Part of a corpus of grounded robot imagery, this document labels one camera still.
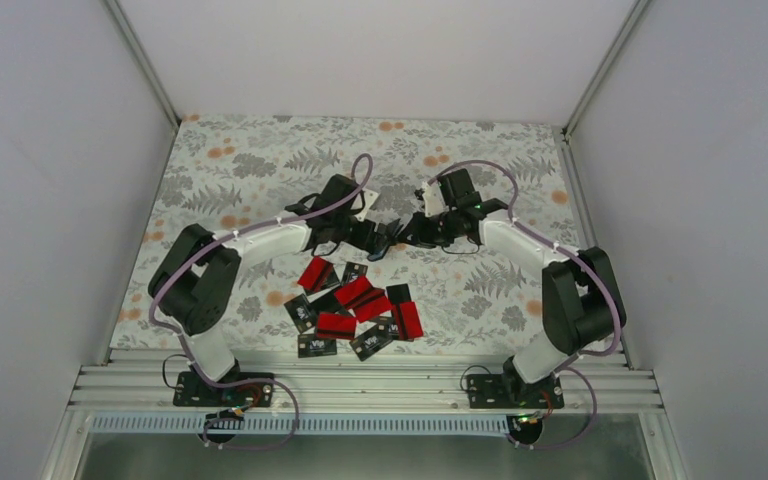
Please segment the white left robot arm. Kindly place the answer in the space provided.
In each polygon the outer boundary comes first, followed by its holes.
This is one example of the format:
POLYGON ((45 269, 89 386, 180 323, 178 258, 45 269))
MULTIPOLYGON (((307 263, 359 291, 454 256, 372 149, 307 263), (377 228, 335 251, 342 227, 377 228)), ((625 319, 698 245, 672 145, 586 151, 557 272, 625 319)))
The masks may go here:
POLYGON ((323 243, 347 243, 371 261, 381 259, 401 223, 360 219, 371 204, 360 184, 337 174, 321 192, 288 205, 274 219, 226 233, 192 224, 179 234, 149 282, 149 320, 178 337, 209 402, 226 404, 238 391, 239 364, 219 322, 239 271, 323 243))

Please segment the black card holder wallet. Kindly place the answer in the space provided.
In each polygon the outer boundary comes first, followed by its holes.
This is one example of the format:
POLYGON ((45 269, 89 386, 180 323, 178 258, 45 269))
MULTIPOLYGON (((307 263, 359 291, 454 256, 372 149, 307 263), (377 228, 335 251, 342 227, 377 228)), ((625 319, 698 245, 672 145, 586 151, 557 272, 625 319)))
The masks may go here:
POLYGON ((389 249, 397 243, 401 226, 401 221, 398 219, 375 225, 365 245, 369 262, 377 262, 386 256, 389 249))

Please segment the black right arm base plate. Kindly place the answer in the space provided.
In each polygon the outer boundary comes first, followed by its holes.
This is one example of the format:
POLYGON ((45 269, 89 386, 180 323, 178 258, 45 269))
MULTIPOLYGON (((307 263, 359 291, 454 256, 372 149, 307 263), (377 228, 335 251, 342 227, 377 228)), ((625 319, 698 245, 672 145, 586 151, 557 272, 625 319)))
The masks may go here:
POLYGON ((502 374, 468 374, 465 388, 472 409, 561 409, 565 406, 560 379, 552 375, 523 383, 502 374))

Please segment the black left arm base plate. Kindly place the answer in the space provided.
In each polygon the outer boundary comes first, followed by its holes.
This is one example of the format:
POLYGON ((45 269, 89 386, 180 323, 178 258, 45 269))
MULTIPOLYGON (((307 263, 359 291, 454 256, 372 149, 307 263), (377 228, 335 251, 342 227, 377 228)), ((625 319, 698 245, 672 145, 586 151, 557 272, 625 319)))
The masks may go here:
POLYGON ((273 387, 255 382, 232 388, 216 388, 206 384, 194 371, 178 375, 172 404, 176 407, 211 407, 227 409, 236 407, 270 407, 273 387))

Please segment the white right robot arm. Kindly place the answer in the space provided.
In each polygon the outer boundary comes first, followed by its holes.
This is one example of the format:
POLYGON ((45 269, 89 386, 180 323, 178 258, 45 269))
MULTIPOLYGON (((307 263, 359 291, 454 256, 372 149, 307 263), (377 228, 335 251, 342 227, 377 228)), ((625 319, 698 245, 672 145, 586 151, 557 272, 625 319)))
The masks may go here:
POLYGON ((575 250, 525 225, 511 201, 482 198, 465 168, 445 170, 414 194, 422 209, 400 230, 399 242, 442 249, 464 238, 540 281, 542 330, 502 367, 501 391, 509 404, 530 404, 580 356, 618 348, 626 314, 604 250, 575 250))

